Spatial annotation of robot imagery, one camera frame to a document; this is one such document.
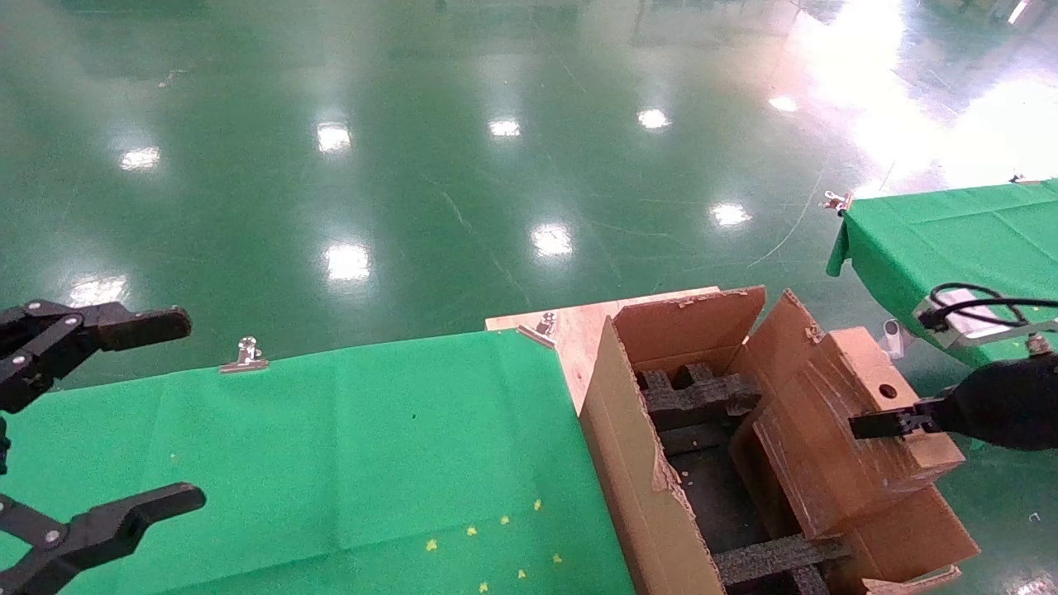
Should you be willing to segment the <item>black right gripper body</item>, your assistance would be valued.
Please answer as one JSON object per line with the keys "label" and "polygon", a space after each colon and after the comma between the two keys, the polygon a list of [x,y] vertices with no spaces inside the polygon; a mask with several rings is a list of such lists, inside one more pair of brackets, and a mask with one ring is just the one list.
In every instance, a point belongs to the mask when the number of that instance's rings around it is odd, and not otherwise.
{"label": "black right gripper body", "polygon": [[974,369],[941,403],[941,429],[1009,450],[1057,448],[1057,355]]}

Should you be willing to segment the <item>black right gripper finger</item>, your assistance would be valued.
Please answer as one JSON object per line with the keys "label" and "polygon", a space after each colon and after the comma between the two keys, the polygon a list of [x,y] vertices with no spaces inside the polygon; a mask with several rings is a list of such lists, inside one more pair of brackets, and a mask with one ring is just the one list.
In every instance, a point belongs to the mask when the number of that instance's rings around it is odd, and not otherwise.
{"label": "black right gripper finger", "polygon": [[851,435],[857,440],[910,436],[922,431],[940,433],[940,410],[945,399],[927,399],[910,407],[873,412],[849,418]]}

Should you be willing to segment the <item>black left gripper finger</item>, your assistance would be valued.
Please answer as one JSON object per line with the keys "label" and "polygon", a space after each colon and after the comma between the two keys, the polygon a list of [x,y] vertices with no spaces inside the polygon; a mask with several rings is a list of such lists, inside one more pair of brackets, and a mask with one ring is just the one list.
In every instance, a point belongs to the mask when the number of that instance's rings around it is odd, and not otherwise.
{"label": "black left gripper finger", "polygon": [[1,313],[1,409],[17,414],[98,351],[132,350],[189,336],[181,307],[130,312],[120,302],[68,307],[36,301]]}
{"label": "black left gripper finger", "polygon": [[135,553],[148,528],[204,508],[207,494],[191,483],[171,483],[93,506],[60,522],[2,495],[1,531],[29,545],[1,573],[4,594],[57,594],[80,573]]}

